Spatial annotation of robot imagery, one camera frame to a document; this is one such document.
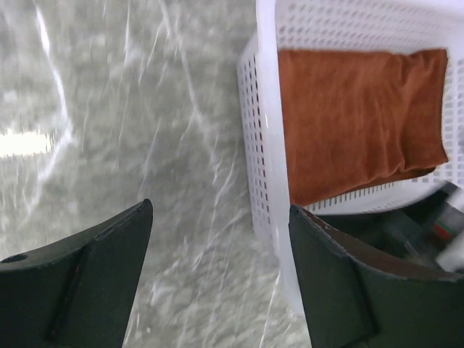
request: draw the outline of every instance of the towel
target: towel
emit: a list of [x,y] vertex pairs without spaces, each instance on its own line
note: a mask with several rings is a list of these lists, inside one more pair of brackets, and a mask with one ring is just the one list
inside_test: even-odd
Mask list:
[[292,204],[417,178],[442,145],[444,49],[278,53]]

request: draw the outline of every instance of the marble surface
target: marble surface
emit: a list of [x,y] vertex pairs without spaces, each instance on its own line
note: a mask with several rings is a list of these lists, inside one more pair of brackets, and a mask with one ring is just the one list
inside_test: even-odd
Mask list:
[[309,347],[252,233],[248,0],[0,1],[0,258],[150,198],[126,347]]

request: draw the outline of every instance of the cloth fold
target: cloth fold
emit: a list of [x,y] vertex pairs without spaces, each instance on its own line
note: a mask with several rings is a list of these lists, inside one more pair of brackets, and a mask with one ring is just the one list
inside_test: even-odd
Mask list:
[[291,203],[417,178],[447,162],[444,49],[278,53]]

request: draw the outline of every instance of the white plastic basket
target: white plastic basket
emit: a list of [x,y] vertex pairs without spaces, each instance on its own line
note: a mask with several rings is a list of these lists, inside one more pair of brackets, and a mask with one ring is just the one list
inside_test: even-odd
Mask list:
[[[318,214],[397,207],[442,180],[464,184],[464,4],[461,0],[257,0],[257,33],[240,57],[241,114],[253,229],[279,259],[286,296],[303,315],[289,240],[289,190],[278,78],[278,49],[448,48],[442,137],[450,162],[426,177],[312,204]],[[462,207],[464,200],[458,199]]]

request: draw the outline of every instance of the folded cloth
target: folded cloth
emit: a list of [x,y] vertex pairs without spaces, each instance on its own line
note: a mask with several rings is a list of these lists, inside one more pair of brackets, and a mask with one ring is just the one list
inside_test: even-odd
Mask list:
[[417,178],[447,162],[447,53],[278,53],[293,204]]

